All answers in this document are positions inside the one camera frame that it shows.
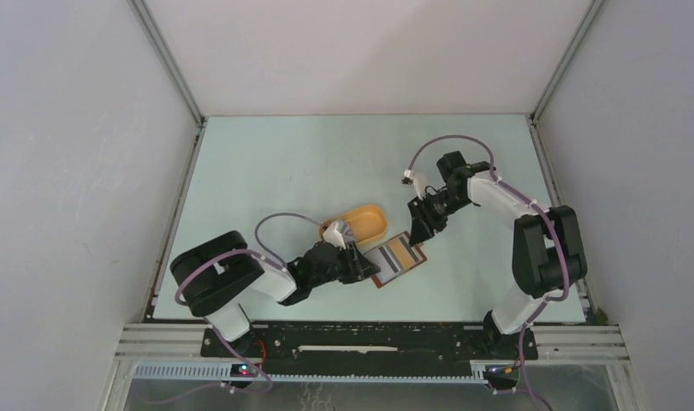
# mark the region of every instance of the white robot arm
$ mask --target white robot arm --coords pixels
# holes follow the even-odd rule
[[[489,340],[502,345],[505,336],[515,336],[546,303],[563,300],[566,286],[585,276],[576,213],[566,205],[549,207],[530,200],[507,185],[490,164],[467,164],[460,152],[442,156],[437,168],[445,187],[430,194],[423,176],[405,172],[403,183],[412,184],[418,194],[409,203],[410,242],[429,240],[447,227],[449,215],[471,203],[491,210],[513,232],[516,284],[483,321]],[[546,239],[553,244],[547,246]]]

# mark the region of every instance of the floor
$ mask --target floor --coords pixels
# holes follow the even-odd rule
[[[549,203],[521,115],[211,117],[169,262],[232,229],[261,251],[253,228],[278,211],[323,221],[376,204],[389,221],[384,240],[408,231],[407,202],[415,193],[400,184],[402,173],[425,141],[444,134],[483,140],[507,181]],[[487,159],[477,145],[447,140],[426,149],[414,169],[440,187],[436,161],[455,150],[462,151],[468,163]],[[318,240],[316,227],[288,217],[270,220],[260,234],[286,260],[302,255]],[[330,283],[291,307],[252,290],[236,301],[251,319],[481,321],[513,283],[512,244],[512,233],[490,210],[468,206],[425,243],[426,263],[382,289],[372,281]],[[153,318],[191,319],[173,300],[176,283],[169,272],[161,281]],[[538,320],[583,322],[575,288],[567,301],[549,306]]]

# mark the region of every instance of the aluminum frame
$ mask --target aluminum frame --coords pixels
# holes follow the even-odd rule
[[[125,408],[130,384],[137,378],[191,379],[218,381],[228,375],[236,360],[200,357],[205,324],[128,324],[125,326],[110,369],[99,410]],[[479,325],[466,329],[480,328]],[[644,411],[641,391],[634,376],[629,354],[618,326],[536,325],[532,327],[538,346],[538,359],[529,365],[603,365],[607,369],[619,411]],[[435,383],[484,384],[482,371],[487,365],[511,361],[472,361],[473,378],[373,378],[333,376],[273,375],[282,382],[353,382],[353,383]],[[204,375],[199,370],[211,369]]]

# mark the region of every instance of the glass panel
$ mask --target glass panel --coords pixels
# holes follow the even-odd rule
[[[555,410],[616,410],[604,366],[531,366],[531,385]],[[215,387],[199,390],[177,401],[151,405],[148,400],[168,399],[202,386],[203,381],[134,380],[128,410],[516,410],[535,411],[522,393],[492,396],[479,384],[388,383],[275,383],[264,395],[229,394]],[[250,388],[258,388],[259,382]]]

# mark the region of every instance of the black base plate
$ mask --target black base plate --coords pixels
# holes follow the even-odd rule
[[[471,376],[471,360],[515,360],[496,358],[483,345],[483,331],[475,323],[365,323],[259,321],[252,325],[256,340],[264,342],[267,358],[264,371],[284,375],[372,376],[372,377],[459,377]],[[215,332],[205,330],[200,355],[233,358]],[[395,351],[304,351],[301,346],[380,346]],[[535,338],[528,330],[524,338],[527,360],[538,358]],[[262,356],[259,344],[245,353]]]

